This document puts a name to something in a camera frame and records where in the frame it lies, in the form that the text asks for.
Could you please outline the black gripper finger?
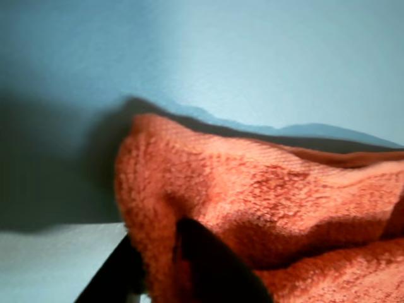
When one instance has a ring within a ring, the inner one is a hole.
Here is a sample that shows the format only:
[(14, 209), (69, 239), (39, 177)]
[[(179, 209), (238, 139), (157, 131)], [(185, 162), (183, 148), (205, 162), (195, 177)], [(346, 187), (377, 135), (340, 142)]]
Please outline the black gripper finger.
[(176, 228), (197, 302), (273, 302), (253, 270), (210, 229), (192, 218)]
[(144, 291), (141, 255), (125, 235), (75, 301), (139, 302)]

